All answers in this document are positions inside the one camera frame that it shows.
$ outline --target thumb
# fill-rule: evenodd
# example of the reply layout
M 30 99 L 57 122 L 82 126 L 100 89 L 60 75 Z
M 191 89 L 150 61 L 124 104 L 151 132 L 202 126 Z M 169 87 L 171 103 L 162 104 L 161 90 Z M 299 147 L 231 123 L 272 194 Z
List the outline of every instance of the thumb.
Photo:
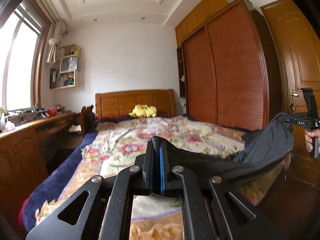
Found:
M 320 130 L 319 129 L 312 130 L 312 131 L 308 132 L 308 136 L 320 137 Z

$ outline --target wooden window frame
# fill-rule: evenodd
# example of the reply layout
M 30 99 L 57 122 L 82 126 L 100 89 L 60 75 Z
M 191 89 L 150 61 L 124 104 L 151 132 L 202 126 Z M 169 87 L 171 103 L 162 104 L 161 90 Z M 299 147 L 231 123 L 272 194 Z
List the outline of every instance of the wooden window frame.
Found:
M 34 76 L 33 76 L 33 84 L 32 84 L 33 85 L 32 86 L 33 102 L 38 108 L 40 108 L 41 107 L 41 69 L 42 69 L 42 62 L 44 57 L 44 48 L 47 42 L 51 21 L 45 15 L 43 10 L 40 8 L 36 0 L 28 0 L 28 1 L 46 23 L 46 26 L 44 26 L 42 30 L 39 45 L 36 52 L 36 60 L 34 62 Z

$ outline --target yellow plush toy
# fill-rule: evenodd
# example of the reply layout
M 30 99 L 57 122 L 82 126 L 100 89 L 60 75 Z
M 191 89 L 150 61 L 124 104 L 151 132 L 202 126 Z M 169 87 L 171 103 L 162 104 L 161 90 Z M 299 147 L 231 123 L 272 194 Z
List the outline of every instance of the yellow plush toy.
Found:
M 154 106 L 136 105 L 129 115 L 132 117 L 156 117 L 157 109 Z

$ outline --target silver screw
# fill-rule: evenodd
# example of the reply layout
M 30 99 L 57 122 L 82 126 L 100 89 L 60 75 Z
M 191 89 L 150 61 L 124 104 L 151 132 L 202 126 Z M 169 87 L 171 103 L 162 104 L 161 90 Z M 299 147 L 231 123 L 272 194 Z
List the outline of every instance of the silver screw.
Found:
M 137 172 L 138 170 L 140 170 L 140 167 L 137 165 L 134 165 L 134 166 L 131 166 L 129 170 L 132 172 Z
M 91 181 L 92 181 L 93 183 L 98 183 L 98 182 L 102 181 L 102 179 L 101 179 L 101 176 L 95 175 L 95 176 L 93 176 L 93 177 L 91 178 Z
M 211 180 L 213 183 L 217 183 L 217 184 L 222 182 L 222 178 L 219 176 L 213 176 Z
M 182 166 L 180 166 L 180 165 L 177 165 L 177 166 L 173 167 L 173 170 L 175 172 L 183 172 L 184 168 Z

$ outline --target tied curtain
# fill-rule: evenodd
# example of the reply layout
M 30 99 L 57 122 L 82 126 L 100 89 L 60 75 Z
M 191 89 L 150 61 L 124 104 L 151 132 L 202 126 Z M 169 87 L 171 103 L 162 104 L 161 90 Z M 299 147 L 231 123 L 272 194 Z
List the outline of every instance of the tied curtain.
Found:
M 62 20 L 59 20 L 54 30 L 54 35 L 49 39 L 50 50 L 48 54 L 47 63 L 56 62 L 56 50 L 62 40 L 62 35 L 66 32 L 66 25 Z

